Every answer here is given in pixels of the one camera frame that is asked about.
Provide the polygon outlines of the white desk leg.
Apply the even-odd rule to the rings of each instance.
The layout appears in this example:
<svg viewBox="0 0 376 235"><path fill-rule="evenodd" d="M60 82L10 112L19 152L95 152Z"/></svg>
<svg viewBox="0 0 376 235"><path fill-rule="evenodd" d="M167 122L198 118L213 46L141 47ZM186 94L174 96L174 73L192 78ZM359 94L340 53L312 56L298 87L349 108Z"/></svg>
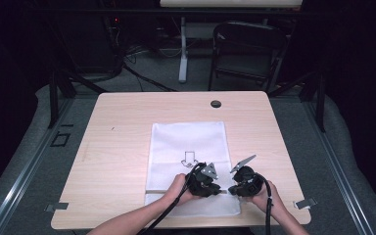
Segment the white desk leg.
<svg viewBox="0 0 376 235"><path fill-rule="evenodd" d="M186 41L186 22L185 22L184 17L181 18L180 38L181 38L181 57L180 57L178 81L180 83L185 83L187 81L188 57L187 57L187 41Z"/></svg>

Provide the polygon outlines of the black folding chair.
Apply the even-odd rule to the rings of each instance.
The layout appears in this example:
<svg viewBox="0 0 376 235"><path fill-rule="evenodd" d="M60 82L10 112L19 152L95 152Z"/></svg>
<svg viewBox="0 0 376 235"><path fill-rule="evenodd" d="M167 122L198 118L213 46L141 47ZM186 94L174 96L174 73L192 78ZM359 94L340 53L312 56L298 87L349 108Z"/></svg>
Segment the black folding chair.
<svg viewBox="0 0 376 235"><path fill-rule="evenodd" d="M279 28L260 23L230 21L212 33L211 72L208 90L221 74L255 81L268 92L287 47Z"/></svg>

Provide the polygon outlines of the black frame post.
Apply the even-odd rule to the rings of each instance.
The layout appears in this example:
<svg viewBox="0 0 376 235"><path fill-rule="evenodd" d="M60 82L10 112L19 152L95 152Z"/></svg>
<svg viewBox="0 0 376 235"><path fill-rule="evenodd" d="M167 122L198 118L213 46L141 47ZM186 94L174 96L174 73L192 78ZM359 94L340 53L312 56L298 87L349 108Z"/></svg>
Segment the black frame post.
<svg viewBox="0 0 376 235"><path fill-rule="evenodd" d="M316 124L321 132L324 132L324 100L325 100L325 79L323 74L317 75L317 99L316 99Z"/></svg>
<svg viewBox="0 0 376 235"><path fill-rule="evenodd" d="M59 106L58 106L58 86L57 86L57 75L55 72L49 78L49 95L50 95L50 122L48 127L52 128L58 120L59 117Z"/></svg>

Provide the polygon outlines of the black computer tower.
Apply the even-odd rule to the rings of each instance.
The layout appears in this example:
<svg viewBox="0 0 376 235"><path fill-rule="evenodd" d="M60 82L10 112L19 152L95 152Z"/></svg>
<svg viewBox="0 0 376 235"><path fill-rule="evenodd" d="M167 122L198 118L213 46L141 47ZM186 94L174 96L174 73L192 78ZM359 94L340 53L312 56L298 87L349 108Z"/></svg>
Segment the black computer tower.
<svg viewBox="0 0 376 235"><path fill-rule="evenodd" d="M109 34L98 16L57 16L68 51L75 66L84 72L107 72L116 65Z"/></svg>

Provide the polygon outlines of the white mesh bag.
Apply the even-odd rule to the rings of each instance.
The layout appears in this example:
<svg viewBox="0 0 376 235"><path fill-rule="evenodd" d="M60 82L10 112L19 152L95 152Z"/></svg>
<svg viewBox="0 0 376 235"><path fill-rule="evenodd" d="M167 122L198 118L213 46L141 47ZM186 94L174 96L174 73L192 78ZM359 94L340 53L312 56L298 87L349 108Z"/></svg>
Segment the white mesh bag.
<svg viewBox="0 0 376 235"><path fill-rule="evenodd" d="M155 123L152 127L145 203L155 202L178 173L189 173L198 163L212 164L217 195L189 201L171 210L171 217L217 217L241 212L237 197L228 193L234 184L231 160L221 121Z"/></svg>

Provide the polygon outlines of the person's left hand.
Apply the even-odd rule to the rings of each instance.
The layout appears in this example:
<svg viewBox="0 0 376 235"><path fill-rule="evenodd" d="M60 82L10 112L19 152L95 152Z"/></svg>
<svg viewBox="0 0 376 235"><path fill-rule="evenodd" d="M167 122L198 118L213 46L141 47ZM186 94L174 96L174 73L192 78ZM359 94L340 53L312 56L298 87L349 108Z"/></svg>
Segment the person's left hand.
<svg viewBox="0 0 376 235"><path fill-rule="evenodd" d="M177 174L165 194L161 197L161 201L165 206L170 206L176 199L179 199L178 206L198 199L198 196L194 196L188 190L184 190L184 185L185 174Z"/></svg>

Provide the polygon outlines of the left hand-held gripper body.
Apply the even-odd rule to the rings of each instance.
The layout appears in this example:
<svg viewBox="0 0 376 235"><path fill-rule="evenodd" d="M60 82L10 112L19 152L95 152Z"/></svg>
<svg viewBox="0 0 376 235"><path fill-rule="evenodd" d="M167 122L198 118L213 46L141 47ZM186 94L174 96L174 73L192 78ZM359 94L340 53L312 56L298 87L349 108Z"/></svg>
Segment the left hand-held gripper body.
<svg viewBox="0 0 376 235"><path fill-rule="evenodd" d="M211 186L217 179L213 163L198 163L186 176L186 185L192 195L207 196L209 193L213 193Z"/></svg>

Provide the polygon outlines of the aluminium floor rail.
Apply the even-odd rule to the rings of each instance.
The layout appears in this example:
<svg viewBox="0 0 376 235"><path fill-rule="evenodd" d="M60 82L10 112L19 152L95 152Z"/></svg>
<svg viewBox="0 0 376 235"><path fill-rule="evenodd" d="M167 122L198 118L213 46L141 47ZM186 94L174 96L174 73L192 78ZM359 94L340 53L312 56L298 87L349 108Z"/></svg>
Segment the aluminium floor rail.
<svg viewBox="0 0 376 235"><path fill-rule="evenodd" d="M38 102L29 128L0 177L0 234L37 172L44 152L56 134L59 121L62 121L67 115L72 103L72 99L61 102L59 117L53 127L49 128L50 104L47 101Z"/></svg>
<svg viewBox="0 0 376 235"><path fill-rule="evenodd" d="M309 122L314 129L315 135L320 140L321 145L326 152L326 162L329 164L332 175L358 233L360 235L375 235L326 133L321 131L316 122L315 109L312 103L303 102L303 107L306 115L308 116Z"/></svg>

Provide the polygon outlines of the grey metal table bracket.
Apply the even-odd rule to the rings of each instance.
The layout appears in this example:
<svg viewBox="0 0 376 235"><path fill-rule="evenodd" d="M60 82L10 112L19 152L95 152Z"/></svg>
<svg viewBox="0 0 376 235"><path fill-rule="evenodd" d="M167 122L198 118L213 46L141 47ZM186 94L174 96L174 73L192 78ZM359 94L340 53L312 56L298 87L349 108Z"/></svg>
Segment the grey metal table bracket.
<svg viewBox="0 0 376 235"><path fill-rule="evenodd" d="M298 210L307 209L309 210L311 207L315 206L317 201L314 198L308 198L301 201L297 201L294 203L294 207Z"/></svg>
<svg viewBox="0 0 376 235"><path fill-rule="evenodd" d="M46 206L45 210L47 212L55 212L59 210L66 210L68 208L68 203L55 203L55 204L49 204Z"/></svg>

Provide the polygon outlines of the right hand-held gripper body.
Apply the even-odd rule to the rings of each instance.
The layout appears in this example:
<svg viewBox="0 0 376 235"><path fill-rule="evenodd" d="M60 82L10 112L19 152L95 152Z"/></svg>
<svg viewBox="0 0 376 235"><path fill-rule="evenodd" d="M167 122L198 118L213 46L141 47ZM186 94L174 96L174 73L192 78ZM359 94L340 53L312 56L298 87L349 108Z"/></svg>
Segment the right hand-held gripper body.
<svg viewBox="0 0 376 235"><path fill-rule="evenodd" d="M251 167L247 166L247 163L255 157L256 155L252 155L245 158L231 169L231 173L234 174L233 180L239 187L237 192L241 192L244 196L254 196L262 187L262 179Z"/></svg>

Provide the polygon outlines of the black horizontal frame bar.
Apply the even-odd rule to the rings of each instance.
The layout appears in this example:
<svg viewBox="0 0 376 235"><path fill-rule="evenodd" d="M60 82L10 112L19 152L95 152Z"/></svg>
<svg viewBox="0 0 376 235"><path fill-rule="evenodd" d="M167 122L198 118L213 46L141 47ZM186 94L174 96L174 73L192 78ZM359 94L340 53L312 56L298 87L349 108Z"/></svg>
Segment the black horizontal frame bar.
<svg viewBox="0 0 376 235"><path fill-rule="evenodd" d="M275 17L293 19L334 19L339 16L338 12L288 12L288 11L260 11L257 9L27 9L33 14L79 14L79 15L101 15L101 16L159 16L159 17Z"/></svg>

